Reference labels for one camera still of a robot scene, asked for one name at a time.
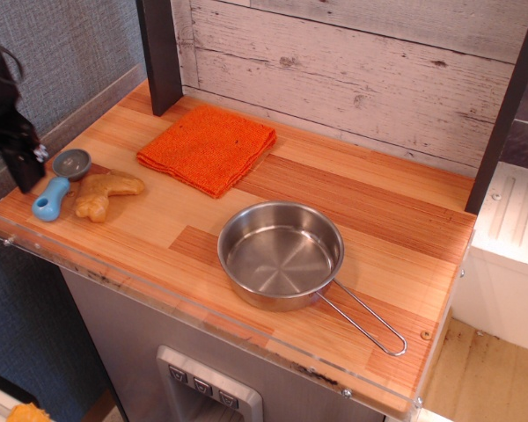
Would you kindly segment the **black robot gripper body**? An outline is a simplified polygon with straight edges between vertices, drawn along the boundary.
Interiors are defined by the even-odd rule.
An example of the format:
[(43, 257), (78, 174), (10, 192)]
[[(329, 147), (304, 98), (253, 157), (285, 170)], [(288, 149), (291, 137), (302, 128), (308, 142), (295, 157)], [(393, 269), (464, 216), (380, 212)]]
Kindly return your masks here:
[(39, 141), (33, 124), (16, 108), (18, 86), (24, 77), (19, 59), (0, 45), (0, 135), (12, 136), (15, 149), (28, 148), (38, 163), (44, 163), (48, 159), (46, 147)]

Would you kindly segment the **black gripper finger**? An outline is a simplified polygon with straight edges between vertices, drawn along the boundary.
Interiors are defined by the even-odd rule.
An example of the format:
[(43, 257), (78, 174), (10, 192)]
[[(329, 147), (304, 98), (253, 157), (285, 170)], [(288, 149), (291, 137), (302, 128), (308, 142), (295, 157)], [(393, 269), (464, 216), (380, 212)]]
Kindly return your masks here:
[(2, 158), (22, 193), (29, 193), (45, 176), (45, 167), (32, 151), (6, 150)]

